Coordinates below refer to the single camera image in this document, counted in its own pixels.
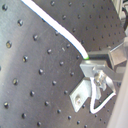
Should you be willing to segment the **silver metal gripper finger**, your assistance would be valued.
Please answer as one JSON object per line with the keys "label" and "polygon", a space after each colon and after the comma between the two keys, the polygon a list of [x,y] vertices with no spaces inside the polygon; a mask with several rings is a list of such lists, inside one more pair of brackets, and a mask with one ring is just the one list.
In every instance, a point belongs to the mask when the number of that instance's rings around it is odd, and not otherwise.
{"label": "silver metal gripper finger", "polygon": [[126,61],[128,59],[128,42],[121,43],[110,50],[110,61],[112,67]]}

